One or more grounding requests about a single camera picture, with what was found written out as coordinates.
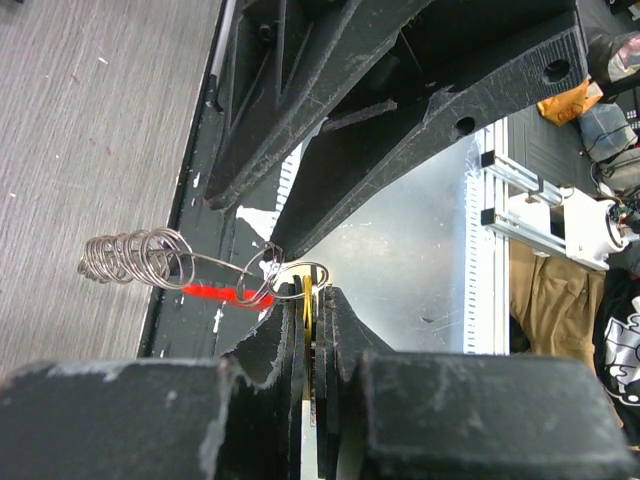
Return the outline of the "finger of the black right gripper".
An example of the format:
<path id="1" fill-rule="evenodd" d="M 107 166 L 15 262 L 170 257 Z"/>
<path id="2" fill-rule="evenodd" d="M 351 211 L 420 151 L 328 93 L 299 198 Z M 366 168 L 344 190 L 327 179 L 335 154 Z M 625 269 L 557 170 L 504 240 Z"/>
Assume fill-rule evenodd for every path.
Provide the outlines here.
<path id="1" fill-rule="evenodd" d="M 425 1 L 241 1 L 222 70 L 206 204 L 231 207 L 395 44 Z"/>
<path id="2" fill-rule="evenodd" d="M 321 130 L 303 155 L 271 239 L 297 260 L 379 190 L 486 126 L 571 89 L 586 74 L 571 9 L 440 69 L 427 100 Z"/>

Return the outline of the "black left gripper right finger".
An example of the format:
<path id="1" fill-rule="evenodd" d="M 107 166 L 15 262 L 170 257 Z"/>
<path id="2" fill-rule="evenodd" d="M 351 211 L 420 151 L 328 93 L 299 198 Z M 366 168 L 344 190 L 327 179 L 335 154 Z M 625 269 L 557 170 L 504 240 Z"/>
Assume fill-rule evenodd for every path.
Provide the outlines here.
<path id="1" fill-rule="evenodd" d="M 316 315 L 323 479 L 629 479 L 594 375 L 562 357 L 397 352 L 326 288 Z"/>

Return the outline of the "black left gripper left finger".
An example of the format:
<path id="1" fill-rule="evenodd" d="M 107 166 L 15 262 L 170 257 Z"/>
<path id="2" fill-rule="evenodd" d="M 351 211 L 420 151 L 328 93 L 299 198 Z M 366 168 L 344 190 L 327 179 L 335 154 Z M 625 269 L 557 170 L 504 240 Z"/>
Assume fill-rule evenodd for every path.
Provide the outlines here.
<path id="1" fill-rule="evenodd" d="M 1 384 L 5 479 L 296 479 L 299 286 L 222 356 L 40 362 Z"/>

